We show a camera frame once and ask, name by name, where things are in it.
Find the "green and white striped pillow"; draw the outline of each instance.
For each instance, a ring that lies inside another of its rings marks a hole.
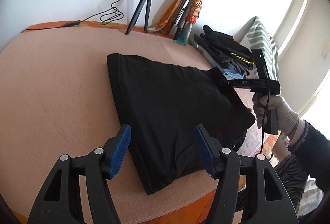
[[[265,56],[265,61],[271,80],[278,80],[278,53],[274,39],[268,34],[260,19],[256,16],[251,28],[240,42],[248,49],[261,49]],[[254,66],[247,78],[256,78],[257,69]]]

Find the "black tripod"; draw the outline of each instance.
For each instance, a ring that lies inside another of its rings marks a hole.
[[[145,18],[145,28],[144,31],[147,33],[147,28],[148,28],[148,21],[149,21],[149,13],[150,13],[150,6],[151,6],[151,0],[140,0],[137,8],[135,9],[135,12],[132,16],[132,19],[127,27],[127,30],[125,32],[126,35],[129,35],[132,28],[135,26],[136,21],[138,20],[138,17],[141,13],[141,10],[144,6],[144,3],[146,2],[146,18]]]

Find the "gray knit glove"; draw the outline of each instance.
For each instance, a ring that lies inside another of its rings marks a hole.
[[[261,128],[262,117],[267,104],[267,96],[261,97],[259,93],[255,93],[253,95],[252,101],[253,110],[257,116],[257,125],[258,128]],[[281,130],[285,135],[290,135],[298,122],[298,113],[295,113],[290,108],[289,104],[284,100],[283,97],[277,95],[270,95],[268,108],[276,109],[278,129]]]

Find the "person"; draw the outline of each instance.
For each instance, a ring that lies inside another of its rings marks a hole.
[[[254,94],[253,110],[258,128],[267,104],[267,96]],[[282,96],[271,95],[269,108],[275,108],[278,116],[278,129],[288,136],[290,154],[274,167],[281,179],[295,209],[303,195],[308,175],[316,179],[316,185],[324,192],[319,206],[305,216],[299,223],[330,223],[330,141],[309,122],[299,118]],[[236,211],[242,210],[245,190],[238,194]]]

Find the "person's leg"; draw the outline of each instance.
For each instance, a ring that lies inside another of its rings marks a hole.
[[[296,209],[303,195],[308,173],[304,171],[298,158],[290,154],[281,160],[274,170],[282,181],[289,197]],[[236,212],[243,209],[245,199],[245,189],[238,193]]]

